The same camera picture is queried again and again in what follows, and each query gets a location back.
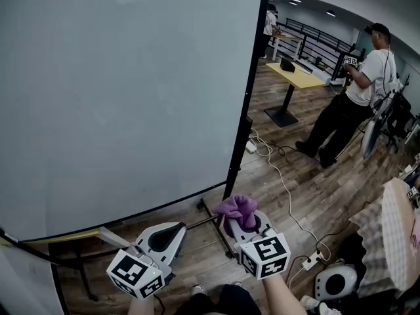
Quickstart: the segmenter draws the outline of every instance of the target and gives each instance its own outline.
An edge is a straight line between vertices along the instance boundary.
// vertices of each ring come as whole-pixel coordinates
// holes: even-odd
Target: pink cloth
[[[238,224],[245,228],[253,228],[257,224],[254,211],[257,210],[258,203],[246,195],[236,194],[226,198],[219,206],[213,210],[218,215],[238,220]],[[224,231],[230,237],[234,237],[228,220],[223,223]]]
[[[420,221],[417,218],[414,221],[413,231],[411,231],[411,242],[414,247],[420,245]]]

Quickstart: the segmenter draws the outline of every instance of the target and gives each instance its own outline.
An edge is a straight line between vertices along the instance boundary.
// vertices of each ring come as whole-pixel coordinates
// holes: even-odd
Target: black box
[[[285,58],[280,62],[280,68],[284,71],[295,72],[295,66]]]

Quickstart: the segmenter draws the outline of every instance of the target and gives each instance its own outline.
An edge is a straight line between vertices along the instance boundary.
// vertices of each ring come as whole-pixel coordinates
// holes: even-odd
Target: black pants
[[[265,56],[265,50],[267,49],[268,42],[270,42],[271,36],[263,34],[261,36],[261,43],[260,43],[260,57]]]
[[[324,148],[324,155],[328,158],[326,161],[333,160],[351,140],[357,126],[372,115],[370,106],[357,105],[345,93],[338,94],[316,120],[306,145],[316,153],[335,131]]]
[[[261,315],[250,294],[244,288],[236,285],[223,286],[217,306],[211,302],[207,295],[198,293],[185,302],[175,315],[203,315],[210,312],[226,315]]]

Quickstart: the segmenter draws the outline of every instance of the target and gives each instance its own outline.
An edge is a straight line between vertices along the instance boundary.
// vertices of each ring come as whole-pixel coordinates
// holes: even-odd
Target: black shoe
[[[300,151],[300,153],[306,154],[310,158],[313,158],[316,155],[316,151],[314,152],[313,150],[308,148],[308,146],[306,145],[305,142],[297,141],[297,142],[295,142],[295,146],[296,146],[297,150]]]
[[[335,165],[337,163],[336,159],[328,158],[325,155],[325,151],[324,151],[323,148],[320,148],[320,151],[318,152],[318,154],[320,155],[320,161],[321,161],[322,168],[328,168],[329,166]]]

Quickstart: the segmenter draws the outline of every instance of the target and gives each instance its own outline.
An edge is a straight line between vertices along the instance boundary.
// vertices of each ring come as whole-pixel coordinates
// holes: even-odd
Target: white t-shirt
[[[357,105],[369,106],[371,95],[376,90],[383,89],[383,78],[385,62],[387,61],[388,51],[386,49],[371,51],[362,63],[360,69],[372,84],[367,89],[361,89],[352,82],[346,91],[346,95]],[[395,75],[396,66],[394,54],[389,52],[387,69],[385,71],[385,83],[391,80],[391,73]]]
[[[268,10],[265,16],[264,34],[269,36],[273,35],[271,25],[275,26],[276,24],[276,16]]]

